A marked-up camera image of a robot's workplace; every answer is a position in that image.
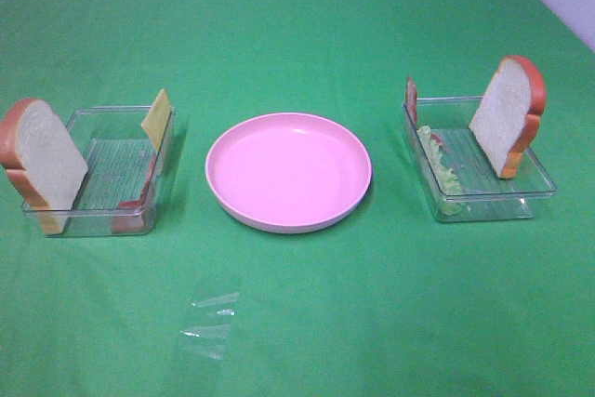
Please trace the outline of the tray toy bacon strip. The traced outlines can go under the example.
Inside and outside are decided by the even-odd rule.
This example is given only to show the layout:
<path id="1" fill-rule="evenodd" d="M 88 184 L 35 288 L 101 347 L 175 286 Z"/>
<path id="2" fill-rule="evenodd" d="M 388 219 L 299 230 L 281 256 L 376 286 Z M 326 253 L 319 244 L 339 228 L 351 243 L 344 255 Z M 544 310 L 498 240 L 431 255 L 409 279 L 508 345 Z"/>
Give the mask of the tray toy bacon strip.
<path id="1" fill-rule="evenodd" d="M 118 204 L 118 210 L 124 210 L 125 213 L 112 217 L 112 234 L 146 233 L 152 229 L 155 215 L 152 175 L 155 162 L 154 155 L 148 166 L 139 198 Z"/>
<path id="2" fill-rule="evenodd" d="M 417 124 L 417 85 L 411 76 L 406 78 L 405 109 L 415 126 Z"/>

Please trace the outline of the green toy lettuce leaf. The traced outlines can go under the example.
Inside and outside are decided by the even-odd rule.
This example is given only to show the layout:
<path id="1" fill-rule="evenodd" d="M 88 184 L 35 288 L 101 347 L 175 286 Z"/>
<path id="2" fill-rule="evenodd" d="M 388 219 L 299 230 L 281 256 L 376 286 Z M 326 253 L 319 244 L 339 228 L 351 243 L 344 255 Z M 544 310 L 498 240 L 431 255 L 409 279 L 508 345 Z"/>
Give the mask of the green toy lettuce leaf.
<path id="1" fill-rule="evenodd" d="M 443 140 L 429 126 L 419 127 L 416 134 L 427 159 L 422 174 L 428 205 L 432 206 L 437 220 L 452 221 L 462 213 L 462 205 L 446 200 L 445 196 L 461 195 L 463 189 L 453 168 L 442 162 Z"/>

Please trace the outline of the toy bread slice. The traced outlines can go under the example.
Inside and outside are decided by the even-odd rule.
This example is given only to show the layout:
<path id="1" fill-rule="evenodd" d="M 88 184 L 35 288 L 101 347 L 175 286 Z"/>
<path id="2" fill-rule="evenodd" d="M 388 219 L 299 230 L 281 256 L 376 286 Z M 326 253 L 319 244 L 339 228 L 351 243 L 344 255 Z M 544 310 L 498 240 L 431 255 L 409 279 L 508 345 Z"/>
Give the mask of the toy bread slice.
<path id="1" fill-rule="evenodd" d="M 1 120 L 1 165 L 46 234 L 63 232 L 88 167 L 60 118 L 42 99 L 21 99 Z"/>
<path id="2" fill-rule="evenodd" d="M 546 84 L 534 63 L 524 56 L 504 57 L 469 123 L 498 178 L 517 175 L 546 103 Z"/>

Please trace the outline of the pink round plate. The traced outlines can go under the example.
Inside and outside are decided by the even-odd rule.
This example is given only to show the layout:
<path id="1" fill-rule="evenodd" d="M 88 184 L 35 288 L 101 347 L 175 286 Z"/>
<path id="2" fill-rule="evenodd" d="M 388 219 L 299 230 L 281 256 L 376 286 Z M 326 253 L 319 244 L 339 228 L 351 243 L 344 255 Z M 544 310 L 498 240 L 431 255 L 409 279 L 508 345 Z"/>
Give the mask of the pink round plate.
<path id="1" fill-rule="evenodd" d="M 301 112 L 243 121 L 205 158 L 220 206 L 265 232 L 316 232 L 338 223 L 363 200 L 372 177 L 368 151 L 350 130 Z"/>

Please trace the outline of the yellow toy cheese slice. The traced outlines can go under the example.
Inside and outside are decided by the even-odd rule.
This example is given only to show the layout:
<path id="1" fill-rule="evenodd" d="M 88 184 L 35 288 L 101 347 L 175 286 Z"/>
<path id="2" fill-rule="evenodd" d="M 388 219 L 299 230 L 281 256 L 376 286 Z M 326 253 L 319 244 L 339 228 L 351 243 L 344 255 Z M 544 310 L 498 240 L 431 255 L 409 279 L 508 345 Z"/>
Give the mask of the yellow toy cheese slice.
<path id="1" fill-rule="evenodd" d="M 154 150 L 160 151 L 172 107 L 165 88 L 162 88 L 140 123 Z"/>

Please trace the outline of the green tablecloth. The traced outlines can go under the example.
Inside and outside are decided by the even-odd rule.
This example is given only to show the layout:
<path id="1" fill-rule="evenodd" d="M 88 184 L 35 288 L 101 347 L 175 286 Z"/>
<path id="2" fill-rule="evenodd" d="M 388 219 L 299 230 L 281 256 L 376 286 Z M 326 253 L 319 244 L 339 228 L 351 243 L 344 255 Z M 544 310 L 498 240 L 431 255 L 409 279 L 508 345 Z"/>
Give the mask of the green tablecloth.
<path id="1" fill-rule="evenodd" d="M 530 58 L 533 148 L 557 185 L 529 220 L 442 224 L 403 135 L 404 81 L 481 94 Z M 1 106 L 175 106 L 173 175 L 145 235 L 46 238 L 1 184 L 5 396 L 590 396 L 594 55 L 538 0 L 1 0 Z M 374 165 L 364 202 L 282 236 L 226 214 L 220 133 L 327 116 Z M 221 361 L 182 349 L 190 302 L 239 292 Z"/>

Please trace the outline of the right clear plastic tray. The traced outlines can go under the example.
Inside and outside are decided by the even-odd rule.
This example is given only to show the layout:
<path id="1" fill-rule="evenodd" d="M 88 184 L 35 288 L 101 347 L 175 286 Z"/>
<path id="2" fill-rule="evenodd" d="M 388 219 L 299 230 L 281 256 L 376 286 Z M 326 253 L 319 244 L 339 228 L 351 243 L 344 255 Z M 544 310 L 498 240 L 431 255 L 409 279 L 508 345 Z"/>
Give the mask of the right clear plastic tray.
<path id="1" fill-rule="evenodd" d="M 557 188 L 530 149 L 524 151 L 517 175 L 500 179 L 469 130 L 469 122 L 480 104 L 479 96 L 420 98 L 414 126 L 403 107 L 404 138 L 424 188 L 422 167 L 427 163 L 417 137 L 417 129 L 429 126 L 443 140 L 442 162 L 452 167 L 463 193 L 445 199 L 462 205 L 462 213 L 452 222 L 493 221 L 532 218 L 541 209 L 542 199 Z"/>

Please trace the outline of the clear plastic tray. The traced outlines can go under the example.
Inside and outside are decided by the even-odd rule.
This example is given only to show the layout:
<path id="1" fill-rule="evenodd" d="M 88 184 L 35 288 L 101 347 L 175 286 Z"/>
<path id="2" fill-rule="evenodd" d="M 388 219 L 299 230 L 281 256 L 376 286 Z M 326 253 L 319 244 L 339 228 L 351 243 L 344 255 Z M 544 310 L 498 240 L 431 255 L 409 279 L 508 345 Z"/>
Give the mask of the clear plastic tray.
<path id="1" fill-rule="evenodd" d="M 156 152 L 140 126 L 149 109 L 148 105 L 99 106 L 73 112 L 66 128 L 86 159 L 88 171 L 73 207 L 48 213 L 68 218 L 60 237 L 129 235 L 112 234 L 112 217 L 125 213 L 118 210 L 120 202 L 139 198 L 154 155 L 155 220 L 162 185 L 170 171 L 175 110 L 171 111 L 160 151 Z M 29 218 L 38 220 L 42 215 L 26 203 L 21 209 Z"/>
<path id="2" fill-rule="evenodd" d="M 479 96 L 420 98 L 414 126 L 403 107 L 404 138 L 424 188 L 422 167 L 427 163 L 417 137 L 417 129 L 429 126 L 443 140 L 442 162 L 452 167 L 463 193 L 445 199 L 462 205 L 462 213 L 452 222 L 493 221 L 532 218 L 541 209 L 542 199 L 557 188 L 530 149 L 524 151 L 517 175 L 500 179 L 469 130 L 469 122 L 480 104 Z"/>

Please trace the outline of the left clear plastic tray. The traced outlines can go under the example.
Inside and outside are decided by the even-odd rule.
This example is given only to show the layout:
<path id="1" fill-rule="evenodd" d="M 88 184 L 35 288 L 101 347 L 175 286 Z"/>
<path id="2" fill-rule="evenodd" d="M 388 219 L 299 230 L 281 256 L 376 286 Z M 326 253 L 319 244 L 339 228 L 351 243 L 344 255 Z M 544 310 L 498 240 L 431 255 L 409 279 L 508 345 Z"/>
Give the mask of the left clear plastic tray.
<path id="1" fill-rule="evenodd" d="M 149 109 L 148 105 L 99 106 L 73 112 L 66 128 L 86 159 L 88 171 L 73 207 L 48 213 L 68 218 L 60 237 L 129 235 L 112 234 L 112 217 L 125 213 L 118 210 L 120 202 L 139 198 L 154 155 L 155 220 L 162 185 L 170 171 L 175 110 L 171 111 L 160 151 L 156 152 L 140 126 Z M 29 218 L 38 220 L 42 215 L 26 203 L 21 209 Z"/>

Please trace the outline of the clear plastic film piece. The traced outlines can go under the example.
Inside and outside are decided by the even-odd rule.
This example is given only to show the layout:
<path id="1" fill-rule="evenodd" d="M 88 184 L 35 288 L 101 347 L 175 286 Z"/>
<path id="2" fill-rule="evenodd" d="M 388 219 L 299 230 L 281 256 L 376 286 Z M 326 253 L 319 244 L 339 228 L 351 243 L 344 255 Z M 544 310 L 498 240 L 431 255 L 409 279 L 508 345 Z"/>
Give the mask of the clear plastic film piece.
<path id="1" fill-rule="evenodd" d="M 239 292 L 196 299 L 178 331 L 182 349 L 212 361 L 221 361 L 237 313 Z"/>

